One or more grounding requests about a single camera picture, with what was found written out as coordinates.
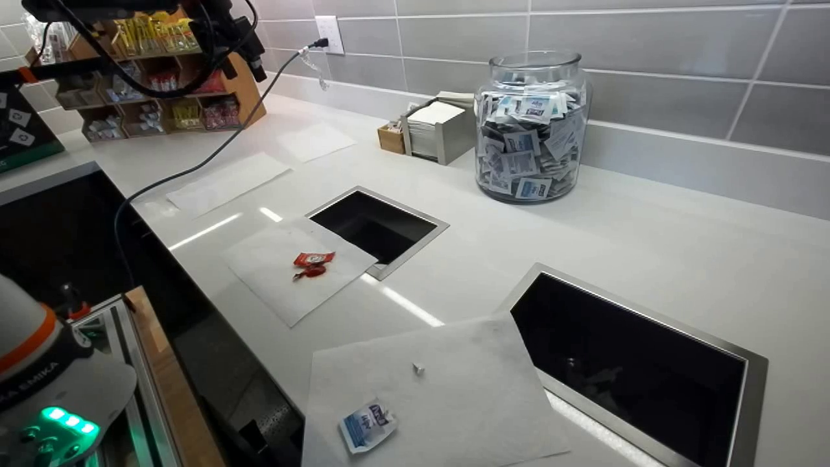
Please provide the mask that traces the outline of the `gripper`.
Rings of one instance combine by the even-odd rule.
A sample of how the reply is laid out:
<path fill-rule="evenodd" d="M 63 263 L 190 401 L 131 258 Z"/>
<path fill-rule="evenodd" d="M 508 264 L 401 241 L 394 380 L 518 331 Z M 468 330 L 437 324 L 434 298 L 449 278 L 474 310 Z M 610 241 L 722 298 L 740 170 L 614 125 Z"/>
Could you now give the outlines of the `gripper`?
<path fill-rule="evenodd" d="M 264 45 L 257 36 L 259 14 L 255 0 L 193 0 L 196 40 L 210 61 L 221 61 L 228 80 L 237 78 L 231 53 L 242 57 L 256 82 L 267 79 L 262 56 Z"/>

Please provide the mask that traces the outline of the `small steel-framed waste bin opening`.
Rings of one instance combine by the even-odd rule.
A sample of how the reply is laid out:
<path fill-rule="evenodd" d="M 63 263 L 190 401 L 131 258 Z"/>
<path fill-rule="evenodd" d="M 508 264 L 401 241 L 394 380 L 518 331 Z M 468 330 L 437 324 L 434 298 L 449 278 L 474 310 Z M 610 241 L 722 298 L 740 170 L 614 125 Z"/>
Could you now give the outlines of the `small steel-framed waste bin opening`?
<path fill-rule="evenodd" d="M 447 222 L 355 186 L 306 217 L 376 259 L 368 275 L 383 281 L 449 227 Z"/>

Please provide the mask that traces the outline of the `blue and white sachet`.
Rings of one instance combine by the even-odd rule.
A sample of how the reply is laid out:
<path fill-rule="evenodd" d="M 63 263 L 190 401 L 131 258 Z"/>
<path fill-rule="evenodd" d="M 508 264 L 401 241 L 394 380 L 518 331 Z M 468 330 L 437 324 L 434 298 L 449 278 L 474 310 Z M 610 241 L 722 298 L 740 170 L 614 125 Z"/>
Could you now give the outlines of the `blue and white sachet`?
<path fill-rule="evenodd" d="M 350 455 L 369 452 L 394 434 L 397 427 L 398 417 L 385 401 L 377 397 L 338 423 Z"/>

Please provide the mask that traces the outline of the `large steel-framed waste bin opening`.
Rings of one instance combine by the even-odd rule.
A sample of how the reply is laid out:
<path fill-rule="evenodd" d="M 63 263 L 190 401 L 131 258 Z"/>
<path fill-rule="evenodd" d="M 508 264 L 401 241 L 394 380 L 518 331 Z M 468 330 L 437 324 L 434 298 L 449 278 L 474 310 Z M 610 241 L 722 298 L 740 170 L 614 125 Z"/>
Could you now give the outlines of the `large steel-framed waste bin opening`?
<path fill-rule="evenodd" d="M 768 359 L 542 263 L 500 306 L 543 387 L 667 467 L 755 467 Z"/>

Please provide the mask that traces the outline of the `wooden condiment rack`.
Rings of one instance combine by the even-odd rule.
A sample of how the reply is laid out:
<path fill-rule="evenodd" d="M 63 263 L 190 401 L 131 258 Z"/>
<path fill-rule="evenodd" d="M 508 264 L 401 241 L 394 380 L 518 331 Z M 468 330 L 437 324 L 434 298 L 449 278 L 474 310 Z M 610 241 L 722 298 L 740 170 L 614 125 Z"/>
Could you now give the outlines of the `wooden condiment rack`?
<path fill-rule="evenodd" d="M 228 80 L 221 61 L 210 61 L 201 49 L 158 57 L 121 57 L 113 49 L 115 21 L 157 12 L 183 12 L 193 20 L 193 0 L 21 0 L 32 30 L 29 64 L 17 71 L 20 83 L 53 80 L 56 100 L 81 118 L 87 141 L 122 141 L 175 133 L 240 130 L 264 116 L 257 85 L 246 61 L 231 53 L 237 78 Z M 178 69 L 179 88 L 154 91 L 149 73 Z M 181 98 L 201 100 L 234 95 L 241 125 L 236 129 L 177 130 L 169 104 Z"/>

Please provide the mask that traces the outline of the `row of pink packets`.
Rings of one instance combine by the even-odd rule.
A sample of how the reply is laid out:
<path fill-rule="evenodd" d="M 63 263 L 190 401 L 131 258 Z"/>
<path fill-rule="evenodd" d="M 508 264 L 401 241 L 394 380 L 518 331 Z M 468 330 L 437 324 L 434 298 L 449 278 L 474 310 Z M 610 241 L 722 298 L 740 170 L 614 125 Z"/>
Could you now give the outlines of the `row of pink packets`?
<path fill-rule="evenodd" d="M 236 129 L 240 127 L 239 103 L 234 95 L 210 97 L 201 100 L 202 124 L 208 131 Z"/>

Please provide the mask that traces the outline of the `clear plastic tag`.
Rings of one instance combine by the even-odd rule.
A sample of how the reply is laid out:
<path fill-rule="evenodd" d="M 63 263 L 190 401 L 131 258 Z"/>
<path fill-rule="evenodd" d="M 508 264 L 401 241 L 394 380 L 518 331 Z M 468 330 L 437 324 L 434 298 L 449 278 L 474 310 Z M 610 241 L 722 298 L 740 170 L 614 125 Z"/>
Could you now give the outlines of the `clear plastic tag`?
<path fill-rule="evenodd" d="M 305 63 L 306 66 L 308 66 L 309 69 L 314 71 L 315 76 L 318 79 L 320 89 L 322 91 L 328 91 L 329 83 L 326 82 L 326 80 L 324 79 L 324 72 L 323 72 L 322 68 L 320 66 L 318 66 L 313 61 L 313 59 L 311 57 L 311 51 L 309 50 L 309 48 L 304 47 L 304 48 L 300 49 L 299 50 L 299 57 L 300 57 L 300 59 L 302 59 L 302 62 Z"/>

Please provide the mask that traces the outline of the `row of small yellow packets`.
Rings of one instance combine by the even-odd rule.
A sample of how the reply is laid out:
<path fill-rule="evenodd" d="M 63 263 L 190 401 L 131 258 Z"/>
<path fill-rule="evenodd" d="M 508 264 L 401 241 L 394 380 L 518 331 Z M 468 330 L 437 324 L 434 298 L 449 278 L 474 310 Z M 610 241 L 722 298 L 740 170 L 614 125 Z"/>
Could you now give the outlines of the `row of small yellow packets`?
<path fill-rule="evenodd" d="M 173 100 L 170 104 L 170 118 L 177 130 L 202 129 L 201 122 L 202 107 L 196 98 L 181 98 Z"/>

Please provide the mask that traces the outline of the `white paper sheet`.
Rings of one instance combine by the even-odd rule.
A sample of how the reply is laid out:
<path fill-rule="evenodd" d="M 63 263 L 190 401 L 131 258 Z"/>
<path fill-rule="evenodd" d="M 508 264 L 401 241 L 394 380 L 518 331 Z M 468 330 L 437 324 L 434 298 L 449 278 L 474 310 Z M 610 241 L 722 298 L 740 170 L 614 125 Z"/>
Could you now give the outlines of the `white paper sheet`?
<path fill-rule="evenodd" d="M 278 143 L 299 162 L 311 162 L 356 144 L 332 125 L 318 123 L 278 136 Z"/>
<path fill-rule="evenodd" d="M 320 277 L 293 281 L 302 268 L 294 266 L 300 252 L 336 252 Z M 223 252 L 232 272 L 287 326 L 294 326 L 341 289 L 361 277 L 376 259 L 326 230 L 298 217 L 281 221 Z"/>
<path fill-rule="evenodd" d="M 264 152 L 254 154 L 196 178 L 182 188 L 166 194 L 168 201 L 191 217 L 215 210 L 291 168 Z"/>
<path fill-rule="evenodd" d="M 425 367 L 417 377 L 412 363 Z M 338 423 L 374 398 L 394 434 L 350 455 Z M 315 352 L 302 467 L 507 467 L 570 450 L 508 315 Z"/>

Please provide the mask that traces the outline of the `small wooden box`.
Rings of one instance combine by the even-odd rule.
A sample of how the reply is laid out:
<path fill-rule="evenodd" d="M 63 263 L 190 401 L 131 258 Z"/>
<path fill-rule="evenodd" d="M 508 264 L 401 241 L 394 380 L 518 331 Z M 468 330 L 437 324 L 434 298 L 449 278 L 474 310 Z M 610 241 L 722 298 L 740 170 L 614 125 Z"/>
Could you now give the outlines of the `small wooden box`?
<path fill-rule="evenodd" d="M 377 128 L 377 139 L 379 146 L 385 151 L 395 154 L 406 154 L 405 136 L 403 132 L 402 122 L 389 121 Z"/>

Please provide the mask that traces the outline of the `stack of white napkins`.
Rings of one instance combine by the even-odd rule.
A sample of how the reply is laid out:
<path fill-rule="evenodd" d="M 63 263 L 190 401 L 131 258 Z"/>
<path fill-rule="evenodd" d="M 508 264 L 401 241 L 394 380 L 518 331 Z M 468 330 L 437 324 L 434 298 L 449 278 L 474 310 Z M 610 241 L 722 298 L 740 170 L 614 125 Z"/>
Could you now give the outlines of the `stack of white napkins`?
<path fill-rule="evenodd" d="M 463 116 L 465 109 L 433 100 L 409 110 L 402 117 L 404 146 L 407 154 L 440 161 L 444 144 L 442 125 Z"/>

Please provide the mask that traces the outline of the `grey napkin holder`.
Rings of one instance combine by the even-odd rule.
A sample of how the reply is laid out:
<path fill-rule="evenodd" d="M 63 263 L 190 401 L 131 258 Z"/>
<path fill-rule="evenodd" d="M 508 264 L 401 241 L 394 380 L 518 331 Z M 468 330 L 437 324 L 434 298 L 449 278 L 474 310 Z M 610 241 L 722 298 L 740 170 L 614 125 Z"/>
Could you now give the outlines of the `grey napkin holder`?
<path fill-rule="evenodd" d="M 440 100 L 447 104 L 454 104 L 454 106 L 462 107 L 465 109 L 465 113 L 463 116 L 453 119 L 450 123 L 442 125 L 442 129 L 444 130 L 444 144 L 440 146 L 440 148 L 444 151 L 442 151 L 442 157 L 439 162 L 418 156 L 413 157 L 430 160 L 431 162 L 439 163 L 439 165 L 449 165 L 449 163 L 454 162 L 455 159 L 462 156 L 466 153 L 466 151 L 471 150 L 475 146 L 475 139 L 477 137 L 475 136 L 473 95 L 471 93 L 441 92 L 427 102 L 433 100 Z M 402 117 L 407 114 L 407 112 L 401 115 L 399 119 L 400 121 L 402 121 Z"/>

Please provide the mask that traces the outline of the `dark sign with white squares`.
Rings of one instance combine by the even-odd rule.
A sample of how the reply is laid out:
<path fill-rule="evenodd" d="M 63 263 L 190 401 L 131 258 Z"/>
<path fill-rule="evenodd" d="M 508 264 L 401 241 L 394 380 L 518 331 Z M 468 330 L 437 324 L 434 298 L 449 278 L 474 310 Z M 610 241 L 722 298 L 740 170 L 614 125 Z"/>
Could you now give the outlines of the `dark sign with white squares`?
<path fill-rule="evenodd" d="M 0 88 L 0 174 L 65 151 L 17 88 Z"/>

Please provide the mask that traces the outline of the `glass jar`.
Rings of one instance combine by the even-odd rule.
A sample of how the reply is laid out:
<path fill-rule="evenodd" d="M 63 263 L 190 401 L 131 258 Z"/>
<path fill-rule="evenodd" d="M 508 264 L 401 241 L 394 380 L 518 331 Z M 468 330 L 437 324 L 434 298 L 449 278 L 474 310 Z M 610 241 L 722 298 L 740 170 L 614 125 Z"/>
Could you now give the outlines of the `glass jar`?
<path fill-rule="evenodd" d="M 578 53 L 567 53 L 567 51 L 525 51 L 525 53 L 516 55 L 494 57 L 489 63 L 489 82 L 481 88 L 490 86 L 501 88 L 501 86 L 516 83 L 529 86 L 553 82 L 587 86 L 589 88 L 587 121 L 589 122 L 593 87 L 589 75 L 581 68 L 581 59 Z"/>

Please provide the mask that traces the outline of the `heap of white blue sachets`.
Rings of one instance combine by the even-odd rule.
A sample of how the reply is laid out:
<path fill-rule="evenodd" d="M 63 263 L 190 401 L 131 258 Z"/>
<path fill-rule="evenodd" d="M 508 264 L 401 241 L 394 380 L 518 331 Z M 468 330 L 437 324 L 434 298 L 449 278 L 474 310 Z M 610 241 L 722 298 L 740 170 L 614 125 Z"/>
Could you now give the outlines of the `heap of white blue sachets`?
<path fill-rule="evenodd" d="M 481 88 L 475 95 L 475 182 L 504 203 L 545 203 L 575 188 L 589 88 L 564 82 Z"/>

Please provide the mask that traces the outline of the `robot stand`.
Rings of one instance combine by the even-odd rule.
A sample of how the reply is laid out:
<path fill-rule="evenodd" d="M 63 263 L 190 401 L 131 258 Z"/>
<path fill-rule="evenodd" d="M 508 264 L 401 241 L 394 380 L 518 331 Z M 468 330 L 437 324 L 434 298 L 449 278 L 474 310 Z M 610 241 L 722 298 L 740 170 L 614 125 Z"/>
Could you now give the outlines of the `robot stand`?
<path fill-rule="evenodd" d="M 95 305 L 73 325 L 137 376 L 126 408 L 74 467 L 230 466 L 142 287 Z"/>

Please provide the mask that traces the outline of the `white wall socket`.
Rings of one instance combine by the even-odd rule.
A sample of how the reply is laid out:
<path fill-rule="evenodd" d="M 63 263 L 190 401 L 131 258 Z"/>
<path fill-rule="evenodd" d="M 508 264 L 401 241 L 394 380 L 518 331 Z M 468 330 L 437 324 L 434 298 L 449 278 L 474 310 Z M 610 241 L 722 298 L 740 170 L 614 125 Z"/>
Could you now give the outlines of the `white wall socket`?
<path fill-rule="evenodd" d="M 344 56 L 345 50 L 338 17 L 315 16 L 314 20 L 320 38 L 328 41 L 326 47 L 321 47 L 321 49 L 329 55 Z"/>

